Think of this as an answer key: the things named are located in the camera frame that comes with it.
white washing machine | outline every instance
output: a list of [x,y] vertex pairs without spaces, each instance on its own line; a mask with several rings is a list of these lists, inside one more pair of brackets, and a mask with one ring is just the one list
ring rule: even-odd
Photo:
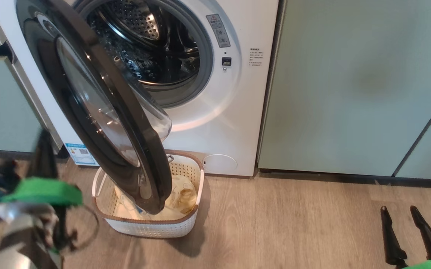
[[[208,173],[252,176],[277,6],[278,0],[0,0],[0,25],[75,163],[106,170],[102,162],[127,160],[121,152],[149,150],[142,141],[150,136],[141,126],[147,120],[138,99],[127,97],[142,87],[172,120],[165,140],[157,131],[164,148],[193,152]],[[86,81],[72,81],[81,78],[71,72]],[[105,97],[91,100],[76,87]],[[114,121],[98,123],[91,113],[97,106]],[[115,123],[134,149],[118,148],[121,138],[101,128]]]

door glass window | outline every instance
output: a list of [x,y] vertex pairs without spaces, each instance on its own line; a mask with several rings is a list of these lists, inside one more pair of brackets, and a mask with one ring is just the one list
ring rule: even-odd
[[79,97],[79,102],[87,110],[93,124],[98,127],[97,132],[106,136],[128,162],[139,166],[137,154],[118,115],[91,72],[64,38],[58,37],[56,46],[65,75]]

laundry basket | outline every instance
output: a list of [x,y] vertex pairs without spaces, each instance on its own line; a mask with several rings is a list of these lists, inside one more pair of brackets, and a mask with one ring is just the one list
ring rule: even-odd
[[202,163],[184,151],[166,150],[166,153],[174,157],[174,160],[169,163],[171,173],[189,178],[197,189],[197,201],[194,208],[184,218],[170,221],[134,220],[117,217],[115,211],[118,205],[118,196],[114,190],[115,184],[99,168],[93,180],[93,203],[96,205],[98,213],[106,219],[113,229],[128,235],[154,238],[182,237],[192,230],[204,186]]

